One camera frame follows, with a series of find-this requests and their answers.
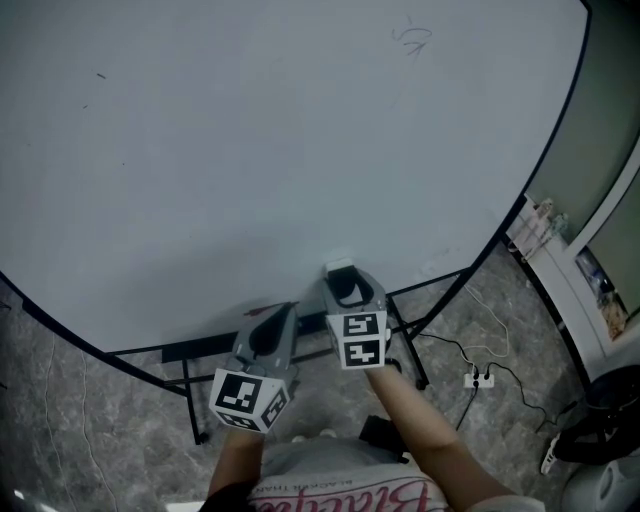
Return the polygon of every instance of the marble floor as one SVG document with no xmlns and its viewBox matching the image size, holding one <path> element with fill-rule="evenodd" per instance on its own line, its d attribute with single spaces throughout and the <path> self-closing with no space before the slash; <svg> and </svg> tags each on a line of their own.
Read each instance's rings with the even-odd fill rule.
<svg viewBox="0 0 640 512">
<path fill-rule="evenodd" d="M 429 309 L 448 282 L 398 297 L 407 320 Z M 528 402 L 555 416 L 581 396 L 581 385 L 551 317 L 525 275 L 498 247 L 469 283 L 470 291 L 506 325 L 509 354 L 492 357 L 471 349 L 482 369 L 490 360 L 509 366 L 524 383 Z M 171 511 L 172 505 L 202 500 L 221 448 L 224 428 L 207 408 L 210 384 L 196 385 L 200 428 L 210 441 L 195 446 L 186 401 L 131 378 L 83 354 L 36 323 L 19 298 L 0 282 L 0 485 L 14 510 Z M 463 290 L 429 326 L 428 332 L 487 345 L 503 354 L 504 328 Z M 418 338 L 417 350 L 431 385 L 424 392 L 457 422 L 470 393 L 462 388 L 468 365 L 455 345 Z M 325 333 L 302 339 L 298 353 L 327 347 Z M 391 351 L 411 378 L 413 368 L 399 336 Z M 163 378 L 181 377 L 179 363 L 160 364 L 159 353 L 128 360 Z M 224 356 L 191 362 L 192 374 L 210 372 Z M 360 372 L 342 372 L 324 357 L 300 363 L 295 399 L 268 436 L 269 443 L 294 435 L 315 435 L 332 427 L 357 436 L 370 414 L 383 415 Z M 494 369 L 496 385 L 480 390 L 460 429 L 478 460 L 514 491 L 558 511 L 564 484 L 575 470 L 557 464 L 541 476 L 539 463 L 556 427 L 535 430 L 542 413 L 525 407 L 506 371 Z M 16 496 L 18 491 L 24 499 Z"/>
</svg>

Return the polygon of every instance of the electrical cable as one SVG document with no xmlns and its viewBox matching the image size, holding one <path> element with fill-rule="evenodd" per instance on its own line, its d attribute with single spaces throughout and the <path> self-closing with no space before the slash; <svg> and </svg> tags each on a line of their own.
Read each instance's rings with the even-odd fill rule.
<svg viewBox="0 0 640 512">
<path fill-rule="evenodd" d="M 458 343 L 457 341 L 448 340 L 447 338 L 443 338 L 441 336 L 436 336 L 435 334 L 427 334 L 427 333 L 423 333 L 423 332 L 419 333 L 418 336 L 422 336 L 424 338 L 435 338 L 435 339 L 440 340 L 440 341 L 446 341 L 447 343 L 452 343 L 454 345 L 457 345 L 458 348 L 460 349 L 460 356 L 462 357 L 462 359 L 464 359 L 465 362 L 469 363 L 473 367 L 473 375 L 476 376 L 476 377 L 478 375 L 480 375 L 480 369 L 478 368 L 478 366 L 467 357 L 467 354 L 464 351 L 463 346 L 460 343 Z"/>
<path fill-rule="evenodd" d="M 469 348 L 469 347 L 463 347 L 459 342 L 457 342 L 457 341 L 455 341 L 455 340 L 449 340 L 449 339 L 447 339 L 447 338 L 443 338 L 442 336 L 436 336 L 435 334 L 419 333 L 419 336 L 428 337 L 428 338 L 435 338 L 435 339 L 437 339 L 437 340 L 444 341 L 444 342 L 446 342 L 446 343 L 452 343 L 452 344 L 456 345 L 456 346 L 460 349 L 460 355 L 461 355 L 461 357 L 462 357 L 462 358 L 463 358 L 467 363 L 469 363 L 470 365 L 472 365 L 472 366 L 474 367 L 474 375 L 476 376 L 476 378 L 478 378 L 478 374 L 476 374 L 476 373 L 475 373 L 475 370 L 476 370 L 477 366 L 476 366 L 472 361 L 470 361 L 470 360 L 467 358 L 467 354 L 465 353 L 465 349 L 466 349 L 466 348 Z M 521 380 L 518 378 L 518 376 L 513 372 L 513 370 L 511 370 L 511 368 L 508 368 L 508 367 L 506 367 L 506 366 L 502 366 L 502 365 L 501 365 L 501 364 L 499 364 L 499 363 L 496 363 L 496 362 L 494 362 L 494 361 L 491 361 L 491 362 L 487 365 L 486 370 L 484 371 L 485 378 L 489 378 L 489 369 L 491 368 L 491 365 L 498 366 L 499 368 L 502 368 L 503 370 L 508 371 L 508 372 L 513 376 L 513 378 L 514 378 L 514 379 L 516 379 L 516 381 L 518 382 L 518 385 L 520 386 L 520 395 L 521 395 L 521 397 L 522 397 L 522 403 L 523 403 L 526 407 L 529 407 L 530 409 L 537 409 L 537 410 L 539 410 L 539 411 L 542 411 L 542 412 L 543 412 L 543 414 L 544 414 L 544 420 L 542 421 L 542 423 L 540 424 L 540 426 L 535 430 L 536 434 L 537 434 L 537 433 L 540 431 L 540 429 L 541 429 L 545 424 L 547 424 L 547 423 L 549 423 L 550 425 L 555 425 L 555 426 L 557 426 L 557 425 L 558 425 L 558 419 L 560 418 L 560 416 L 562 416 L 563 414 L 566 414 L 566 413 L 567 413 L 567 412 L 569 412 L 571 409 L 573 409 L 576 405 L 578 405 L 578 402 L 577 402 L 576 400 L 573 400 L 572 402 L 570 402 L 568 405 L 566 405 L 566 406 L 565 406 L 565 407 L 564 407 L 564 408 L 563 408 L 563 409 L 558 413 L 558 415 L 556 416 L 555 420 L 550 420 L 550 419 L 548 418 L 547 411 L 546 411 L 546 409 L 545 409 L 544 407 L 540 407 L 540 406 L 537 406 L 537 405 L 531 405 L 531 404 L 527 403 L 527 401 L 526 401 L 526 399 L 525 399 L 525 397 L 524 397 L 524 387 L 523 387 L 523 385 L 522 385 L 522 381 L 521 381 Z M 472 399 L 470 400 L 469 405 L 467 406 L 467 410 L 468 410 L 469 406 L 471 405 L 471 402 L 473 401 L 473 398 L 475 398 L 475 395 L 476 395 L 477 391 L 478 391 L 478 388 L 476 387 L 475 393 L 473 394 Z M 465 413 L 463 414 L 463 416 L 462 416 L 462 418 L 461 418 L 461 420 L 460 420 L 460 423 L 462 423 L 462 419 L 464 419 L 464 415 L 466 415 L 466 412 L 467 412 L 467 411 L 465 410 Z"/>
<path fill-rule="evenodd" d="M 469 408 L 471 407 L 471 404 L 473 403 L 473 400 L 475 399 L 476 395 L 478 394 L 478 383 L 475 382 L 474 385 L 475 385 L 476 389 L 473 390 L 473 393 L 471 394 L 471 398 L 469 399 L 469 402 L 467 403 L 467 407 L 465 408 L 464 412 L 462 413 L 462 416 L 460 417 L 460 421 L 458 421 L 458 425 L 456 425 L 456 431 L 458 431 L 460 429 L 460 425 L 462 425 L 462 422 L 464 421 L 464 418 L 467 415 L 467 412 L 469 412 Z"/>
<path fill-rule="evenodd" d="M 53 446 L 53 451 L 56 452 L 56 458 L 58 459 L 58 468 L 60 469 L 60 474 L 62 475 L 62 482 L 64 483 L 64 489 L 67 491 L 67 496 L 69 497 L 69 501 L 73 505 L 73 509 L 78 512 L 78 507 L 76 507 L 76 502 L 71 497 L 71 493 L 69 492 L 69 487 L 67 485 L 67 478 L 64 476 L 64 471 L 62 470 L 62 460 L 60 459 L 60 454 L 58 453 L 58 449 L 56 448 L 56 444 L 53 442 L 53 432 L 51 431 L 51 424 L 49 423 L 49 402 L 47 397 L 49 395 L 49 375 L 51 374 L 51 366 L 53 365 L 53 356 L 56 353 L 56 338 L 53 333 L 51 333 L 51 339 L 53 340 L 53 348 L 51 350 L 51 357 L 49 358 L 49 364 L 47 366 L 47 377 L 44 386 L 44 418 L 47 422 L 47 430 L 49 431 L 49 438 L 51 439 L 51 446 Z"/>
<path fill-rule="evenodd" d="M 555 420 L 544 420 L 540 426 L 536 429 L 536 434 L 538 432 L 540 432 L 540 429 L 542 427 L 545 426 L 546 423 L 548 423 L 549 425 L 554 425 L 554 426 L 558 426 L 558 420 L 560 419 L 560 416 L 562 416 L 563 414 L 568 413 L 571 409 L 573 409 L 576 405 L 578 405 L 578 401 L 577 400 L 573 400 L 572 402 L 570 402 L 568 405 L 566 405 L 556 416 Z"/>
<path fill-rule="evenodd" d="M 89 447 L 89 456 L 91 457 L 91 460 L 93 461 L 93 463 L 95 464 L 96 468 L 98 469 L 98 472 L 100 473 L 100 478 L 102 478 L 102 483 L 104 484 L 104 486 L 109 491 L 109 494 L 111 495 L 111 499 L 113 500 L 113 506 L 114 506 L 116 512 L 119 512 L 118 511 L 118 500 L 116 500 L 116 495 L 113 494 L 113 491 L 111 490 L 111 487 L 109 487 L 109 484 L 107 483 L 107 480 L 104 477 L 104 473 L 102 472 L 102 469 L 98 465 L 98 462 L 96 461 L 96 458 L 93 456 L 93 450 L 91 449 L 91 443 L 89 442 L 89 437 L 87 436 L 87 415 L 86 415 L 86 412 L 85 412 L 85 405 L 87 403 L 87 360 L 84 357 L 84 352 L 83 351 L 80 351 L 80 354 L 82 355 L 82 362 L 84 363 L 84 376 L 82 377 L 82 384 L 83 384 L 83 387 L 84 387 L 84 394 L 82 395 L 82 434 L 84 435 L 84 439 L 87 442 L 87 446 Z"/>
<path fill-rule="evenodd" d="M 513 375 L 513 378 L 516 379 L 516 381 L 518 382 L 518 385 L 520 386 L 520 395 L 522 397 L 522 403 L 524 405 L 526 405 L 529 409 L 537 409 L 539 411 L 542 411 L 542 413 L 544 414 L 544 421 L 540 424 L 540 426 L 536 429 L 536 432 L 538 432 L 541 428 L 542 425 L 545 424 L 545 422 L 550 423 L 551 421 L 548 419 L 547 417 L 547 411 L 544 407 L 540 407 L 538 405 L 531 405 L 529 403 L 527 403 L 526 399 L 524 398 L 524 388 L 522 387 L 522 381 L 518 378 L 518 376 L 513 373 L 513 370 L 511 370 L 511 368 L 507 368 L 506 366 L 502 366 L 501 364 L 495 363 L 493 361 L 491 361 L 488 365 L 487 365 L 487 369 L 485 370 L 484 374 L 485 374 L 485 378 L 487 378 L 487 376 L 489 375 L 489 368 L 491 368 L 491 366 L 497 366 L 498 368 L 502 368 L 503 370 L 508 371 L 511 375 Z"/>
<path fill-rule="evenodd" d="M 511 346 L 511 343 L 509 343 L 509 329 L 507 329 L 507 326 L 496 316 L 496 314 L 493 312 L 493 310 L 487 306 L 484 302 L 482 302 L 469 288 L 469 286 L 467 286 L 466 284 L 464 285 L 464 289 L 467 290 L 467 293 L 469 293 L 469 295 L 471 295 L 471 297 L 473 297 L 473 299 L 480 304 L 483 308 L 485 308 L 487 311 L 489 311 L 489 313 L 491 313 L 491 316 L 496 320 L 496 322 L 498 322 L 503 328 L 504 328 L 504 332 L 505 335 L 507 337 L 506 340 L 506 351 L 504 354 L 496 354 L 493 350 L 491 350 L 489 347 L 487 347 L 486 345 L 471 345 L 469 347 L 465 347 L 465 349 L 469 350 L 471 348 L 482 348 L 487 350 L 491 355 L 495 356 L 495 357 L 507 357 L 509 355 L 509 349 Z"/>
</svg>

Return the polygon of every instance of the forearm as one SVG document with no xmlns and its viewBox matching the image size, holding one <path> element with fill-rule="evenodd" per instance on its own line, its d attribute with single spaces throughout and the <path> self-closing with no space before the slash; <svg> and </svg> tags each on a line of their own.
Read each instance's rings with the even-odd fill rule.
<svg viewBox="0 0 640 512">
<path fill-rule="evenodd" d="M 395 368 L 368 370 L 367 377 L 416 463 L 454 510 L 513 494 L 478 464 L 447 419 Z"/>
<path fill-rule="evenodd" d="M 231 484 L 258 480 L 263 448 L 262 434 L 230 429 L 211 478 L 208 496 Z"/>
<path fill-rule="evenodd" d="M 436 450 L 458 441 L 458 434 L 446 418 L 394 367 L 385 366 L 366 373 L 412 454 Z"/>
</svg>

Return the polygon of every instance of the wall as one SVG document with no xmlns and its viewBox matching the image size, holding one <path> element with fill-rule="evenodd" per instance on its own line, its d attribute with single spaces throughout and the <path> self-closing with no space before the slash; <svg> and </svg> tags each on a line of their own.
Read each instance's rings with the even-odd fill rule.
<svg viewBox="0 0 640 512">
<path fill-rule="evenodd" d="M 640 174 L 636 174 L 589 249 L 606 270 L 627 311 L 640 308 Z"/>
<path fill-rule="evenodd" d="M 589 43 L 578 83 L 529 194 L 570 218 L 568 241 L 615 182 L 640 127 L 640 20 L 615 0 L 590 0 Z"/>
</svg>

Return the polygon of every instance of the power strip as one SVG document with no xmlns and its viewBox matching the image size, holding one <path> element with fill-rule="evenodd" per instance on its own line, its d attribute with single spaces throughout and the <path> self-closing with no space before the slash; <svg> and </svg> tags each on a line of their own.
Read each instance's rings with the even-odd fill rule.
<svg viewBox="0 0 640 512">
<path fill-rule="evenodd" d="M 475 388 L 474 382 L 478 383 L 479 388 L 492 388 L 495 384 L 495 379 L 493 374 L 489 375 L 488 379 L 484 378 L 484 375 L 480 375 L 477 379 L 474 378 L 472 373 L 465 373 L 464 375 L 464 387 L 465 388 Z"/>
</svg>

